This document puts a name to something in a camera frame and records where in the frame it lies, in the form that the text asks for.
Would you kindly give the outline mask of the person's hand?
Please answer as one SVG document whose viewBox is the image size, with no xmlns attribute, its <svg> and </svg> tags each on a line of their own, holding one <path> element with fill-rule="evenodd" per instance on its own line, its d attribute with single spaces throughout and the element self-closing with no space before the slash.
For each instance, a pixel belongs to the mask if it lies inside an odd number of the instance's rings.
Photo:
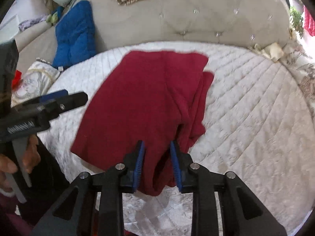
<svg viewBox="0 0 315 236">
<path fill-rule="evenodd" d="M 26 170 L 27 173 L 31 173 L 34 167 L 36 167 L 40 161 L 41 157 L 39 152 L 37 151 L 37 147 L 39 146 L 39 139 L 36 135 L 31 135 L 28 138 L 28 143 L 25 151 L 23 152 L 22 157 L 22 166 Z M 8 181 L 6 174 L 14 174 L 18 171 L 19 163 L 17 161 L 13 161 L 5 154 L 1 153 L 1 191 L 4 193 L 12 193 L 13 189 Z"/>
</svg>

